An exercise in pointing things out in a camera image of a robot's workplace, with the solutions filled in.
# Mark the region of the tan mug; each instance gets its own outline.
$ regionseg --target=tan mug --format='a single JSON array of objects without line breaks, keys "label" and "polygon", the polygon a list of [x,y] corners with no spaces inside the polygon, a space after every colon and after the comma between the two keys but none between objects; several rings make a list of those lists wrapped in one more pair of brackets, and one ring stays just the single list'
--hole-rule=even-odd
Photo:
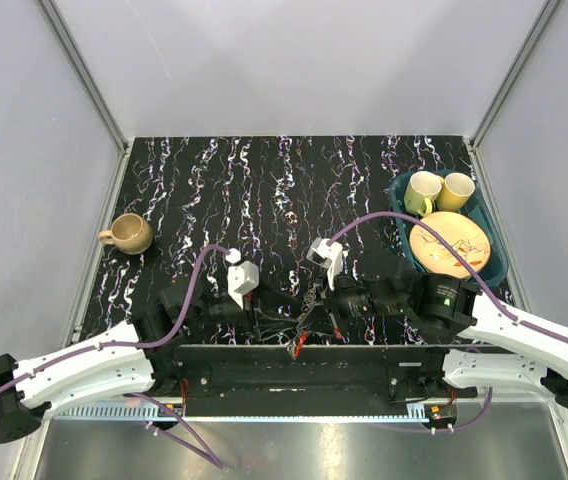
[{"label": "tan mug", "polygon": [[475,192],[475,182],[463,173],[449,173],[446,178],[440,179],[442,192],[437,197],[438,210],[457,212]]},{"label": "tan mug", "polygon": [[433,202],[442,190],[442,177],[421,171],[411,175],[404,194],[404,208],[414,215],[426,217],[433,212]]},{"label": "tan mug", "polygon": [[129,255],[138,255],[151,246],[153,230],[138,214],[125,213],[113,222],[110,230],[100,232],[99,240]]}]

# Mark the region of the table surface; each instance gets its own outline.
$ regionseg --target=table surface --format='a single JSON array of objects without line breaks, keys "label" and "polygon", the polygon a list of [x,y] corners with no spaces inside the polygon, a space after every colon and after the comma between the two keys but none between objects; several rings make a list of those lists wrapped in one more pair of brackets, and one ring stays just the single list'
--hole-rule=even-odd
[{"label": "table surface", "polygon": [[[238,248],[260,267],[261,281],[301,295],[317,273],[305,260],[315,238],[329,237],[352,220],[390,208],[385,190],[400,173],[452,169],[474,178],[462,137],[196,137],[138,138],[113,219],[144,216],[155,231],[151,248],[127,256],[105,247],[82,325],[81,339],[127,319],[179,276],[188,276],[201,248]],[[370,249],[401,253],[394,223],[363,224],[342,241],[344,273]],[[200,278],[214,292],[226,284],[225,264],[212,255]],[[511,302],[507,282],[495,289]],[[202,332],[204,343],[246,344],[232,325]],[[273,343],[285,343],[286,334]],[[331,342],[310,338],[308,343]],[[420,343],[403,318],[359,318],[341,341]]]},{"label": "table surface", "polygon": [[[460,423],[479,406],[460,407]],[[38,480],[567,479],[541,404],[496,404],[475,427],[431,437],[375,424],[197,423],[224,463],[218,470],[144,426],[54,421]],[[423,429],[402,425],[395,428]],[[180,428],[176,435],[191,440]]]},{"label": "table surface", "polygon": [[[303,260],[313,239],[367,212],[388,210],[384,190],[393,178],[420,169],[474,177],[461,137],[137,139],[113,218],[142,214],[156,240],[137,257],[104,249],[82,338],[128,318],[173,279],[189,275],[207,243],[240,248],[260,266],[264,281],[303,293],[314,273]],[[401,252],[390,221],[363,225],[344,245],[346,271],[354,275],[367,249]],[[224,274],[223,260],[212,257],[202,276],[221,291]],[[495,292],[511,302],[506,282]],[[419,342],[402,319],[362,318],[351,327],[351,343]],[[229,325],[208,337],[209,343],[246,341]],[[461,422],[477,411],[478,405],[464,405]],[[57,420],[37,478],[568,478],[539,404],[494,405],[455,441],[372,424],[207,423],[196,429],[224,461],[223,471],[134,423]]]}]

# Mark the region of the yellow plate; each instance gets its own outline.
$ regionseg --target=yellow plate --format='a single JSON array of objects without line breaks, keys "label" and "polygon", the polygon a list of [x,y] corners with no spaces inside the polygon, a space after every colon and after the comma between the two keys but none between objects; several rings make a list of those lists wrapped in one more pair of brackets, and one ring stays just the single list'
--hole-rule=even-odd
[{"label": "yellow plate", "polygon": [[[491,257],[488,237],[469,218],[453,212],[435,212],[422,221],[450,243],[464,260],[479,272]],[[433,235],[419,225],[411,230],[409,244],[415,258],[433,273],[444,273],[459,279],[471,276]]]}]

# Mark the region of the white wall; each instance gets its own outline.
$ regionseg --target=white wall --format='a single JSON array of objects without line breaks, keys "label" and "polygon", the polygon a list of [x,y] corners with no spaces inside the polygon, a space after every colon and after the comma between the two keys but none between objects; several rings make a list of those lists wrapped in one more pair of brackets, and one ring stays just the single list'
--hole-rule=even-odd
[{"label": "white wall", "polygon": [[35,2],[0,0],[0,354],[59,347],[116,160]]},{"label": "white wall", "polygon": [[472,134],[543,0],[56,0],[125,135]]},{"label": "white wall", "polygon": [[532,309],[568,325],[568,2],[480,152]]}]

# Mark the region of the teal bin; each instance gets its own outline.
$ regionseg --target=teal bin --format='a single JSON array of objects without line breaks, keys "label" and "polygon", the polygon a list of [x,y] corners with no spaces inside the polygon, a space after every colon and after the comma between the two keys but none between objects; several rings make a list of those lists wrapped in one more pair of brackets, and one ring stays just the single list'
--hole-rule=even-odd
[{"label": "teal bin", "polygon": [[[434,173],[445,177],[449,173],[453,173],[453,171],[454,170],[440,170]],[[413,173],[415,172],[398,175],[393,180],[393,183],[391,183],[390,188],[386,191],[391,197],[391,209],[395,212],[407,213],[404,209],[404,194],[406,193],[406,187]],[[491,258],[479,273],[482,280],[484,280],[489,287],[497,287],[506,278],[508,272],[508,257],[506,256],[504,243],[497,232],[497,228],[495,228],[495,223],[493,223],[493,219],[491,218],[479,187],[476,186],[475,193],[473,193],[473,196],[469,198],[466,205],[462,207],[459,213],[473,220],[484,230],[484,233],[486,233],[491,244]],[[408,243],[409,234],[414,225],[409,222],[404,222],[399,218],[395,218],[394,220],[399,230],[404,256],[413,262],[418,270],[424,272],[424,267],[413,257],[413,252]]]}]

